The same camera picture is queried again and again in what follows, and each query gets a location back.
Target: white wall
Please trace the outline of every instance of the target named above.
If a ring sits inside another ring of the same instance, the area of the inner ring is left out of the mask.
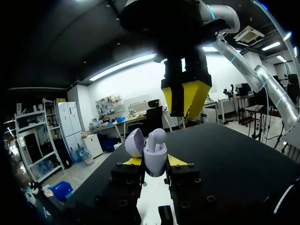
[[[76,102],[81,129],[84,132],[88,131],[92,119],[88,87],[76,85],[67,92],[67,99],[69,102]]]
[[[262,61],[262,65],[267,68],[272,76],[277,76],[277,71],[275,69],[274,64]]]
[[[255,69],[257,65],[262,65],[261,58],[258,54],[254,52],[247,52],[243,55],[244,59],[247,60],[251,66],[252,69]]]
[[[295,74],[296,69],[295,69],[294,63],[293,62],[287,62],[286,64],[287,64],[287,66],[290,70],[290,74]],[[275,65],[275,69],[276,69],[276,72],[277,72],[277,75],[278,75],[279,79],[287,78],[287,77],[284,76],[284,74],[288,75],[285,63]]]
[[[223,97],[224,88],[230,89],[230,84],[235,86],[239,83],[246,83],[244,76],[224,56],[207,54],[206,60],[213,85],[209,94],[213,100],[218,101],[218,98]],[[152,99],[159,98],[161,104],[166,105],[164,94],[160,88],[164,74],[165,65],[163,63],[147,62],[93,83],[88,87],[92,115],[98,115],[95,101],[114,93],[121,93],[123,100],[150,95]],[[230,102],[224,103],[224,107],[225,113],[233,111],[233,105]],[[113,117],[116,116],[123,116],[123,114],[113,115]],[[177,119],[171,117],[168,119],[172,126],[177,124]],[[168,127],[164,120],[163,124],[164,127]]]

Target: black chair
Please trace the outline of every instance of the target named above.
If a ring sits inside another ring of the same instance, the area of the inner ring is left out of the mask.
[[[300,96],[299,81],[296,74],[289,74],[288,78],[290,84],[287,85],[287,94],[296,104],[296,99]]]
[[[153,100],[148,103],[149,107],[154,107],[147,110],[146,122],[144,124],[144,136],[148,136],[150,132],[157,128],[163,128],[162,115],[163,106],[159,106],[159,100]]]

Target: fluorescent light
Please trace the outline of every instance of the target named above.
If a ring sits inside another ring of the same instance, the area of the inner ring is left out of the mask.
[[[267,46],[267,47],[264,47],[262,50],[263,50],[263,51],[266,51],[266,50],[268,50],[268,49],[270,49],[270,48],[274,48],[274,47],[276,47],[276,46],[278,46],[278,45],[280,45],[280,42],[279,42],[279,41],[277,41],[277,42],[275,42],[275,43],[273,43],[273,44],[271,44],[271,45],[269,45],[269,46]]]
[[[138,63],[138,62],[142,62],[142,61],[146,61],[146,60],[150,60],[152,59],[154,56],[156,56],[156,54],[150,54],[150,55],[145,55],[145,56],[142,56],[142,57],[139,57],[139,58],[136,58],[136,59],[133,59],[133,60],[129,60],[127,62],[123,62],[121,64],[118,64],[116,65],[115,67],[112,67],[112,68],[109,68],[95,76],[93,76],[92,78],[90,78],[90,81],[95,81],[97,79],[99,79],[100,77],[103,77],[107,74],[110,74],[118,69],[121,69],[121,68],[124,68],[124,67],[127,67],[127,66],[130,66],[132,64],[135,64],[135,63]]]
[[[283,62],[286,62],[286,60],[281,56],[281,55],[278,55],[278,56],[276,56],[277,57],[277,59],[279,59],[279,60],[281,60],[281,61],[283,61]]]
[[[283,38],[283,40],[286,41],[291,35],[292,35],[292,33],[288,32],[287,35]]]
[[[294,47],[294,55],[295,55],[295,58],[297,57],[298,53],[297,53],[297,47]]]
[[[214,47],[210,47],[210,46],[204,46],[204,47],[202,47],[202,49],[205,52],[217,52],[217,49],[215,49]]]

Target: white appliance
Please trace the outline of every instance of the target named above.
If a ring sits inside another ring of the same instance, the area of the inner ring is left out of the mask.
[[[60,102],[56,104],[58,121],[65,138],[68,150],[76,150],[77,144],[84,146],[81,139],[81,126],[78,118],[76,102]]]
[[[90,151],[93,158],[103,154],[97,135],[89,135],[83,139],[83,144]]]

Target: white shelving unit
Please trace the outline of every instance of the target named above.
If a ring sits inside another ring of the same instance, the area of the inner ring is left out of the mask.
[[[19,128],[19,121],[20,121],[20,119],[23,120],[23,119],[25,119],[25,117],[32,117],[32,116],[35,116],[35,115],[38,116],[39,114],[43,117],[43,121],[42,122],[31,124],[31,125],[28,125],[26,127]],[[48,132],[48,136],[49,136],[49,140],[50,140],[50,143],[52,145],[53,151],[50,152],[50,153],[48,153],[48,154],[46,154],[46,155],[43,155],[43,153],[41,152],[42,158],[39,159],[39,160],[37,160],[37,161],[35,161],[35,162],[32,162],[32,160],[30,158],[30,155],[28,154],[28,156],[26,157],[25,154],[24,154],[24,150],[23,150],[21,142],[20,142],[20,134],[23,133],[23,132],[35,129],[35,128],[39,127],[39,126],[46,126],[47,132]],[[27,169],[27,172],[28,172],[30,178],[33,181],[41,182],[44,179],[46,179],[47,177],[49,177],[51,174],[53,174],[54,172],[56,172],[58,169],[60,169],[60,168],[64,169],[64,166],[63,166],[63,164],[62,164],[62,162],[60,160],[60,157],[59,157],[59,155],[57,153],[57,150],[55,148],[55,145],[53,143],[53,139],[52,139],[52,136],[51,136],[50,128],[47,125],[47,115],[46,115],[45,106],[44,106],[44,110],[43,111],[31,112],[31,113],[22,114],[22,115],[16,115],[15,114],[15,127],[16,127],[16,129],[15,129],[16,138],[17,138],[17,142],[18,142],[18,145],[19,145],[20,154],[21,154],[21,157],[22,157],[22,159],[24,161],[24,165],[25,165],[25,167]],[[42,162],[43,160],[47,159],[48,157],[52,156],[53,154],[55,154],[55,156],[58,159],[60,165],[57,166],[57,167],[55,167],[53,170],[51,170],[47,174],[36,178],[35,175],[32,172],[33,166],[38,165],[38,163]]]
[[[46,110],[46,107],[47,107],[47,106],[51,106],[51,107],[52,107],[52,110],[51,110],[51,113],[50,113],[50,114],[47,114],[47,110]],[[48,102],[47,104],[44,103],[44,109],[45,109],[45,117],[46,117],[46,118],[51,117],[52,119],[55,119],[55,120],[56,120],[56,125],[57,125],[56,127],[50,128],[50,127],[48,126],[48,124],[47,124],[47,128],[48,128],[48,131],[49,131],[49,136],[51,137],[51,142],[52,142],[53,146],[55,147],[53,140],[58,139],[58,138],[61,138],[61,139],[63,140],[63,142],[64,142],[65,147],[66,147],[66,151],[68,152],[68,148],[67,148],[65,139],[64,139],[64,137],[63,137],[63,135],[62,135],[62,131],[61,131],[61,128],[60,128],[60,124],[59,124],[59,122],[58,122],[58,120],[57,120],[57,113],[56,113],[56,105],[55,105],[55,102],[52,101],[52,102]],[[55,133],[58,135],[57,137],[55,137],[55,138],[52,137],[52,133],[51,133],[52,130],[54,130]]]

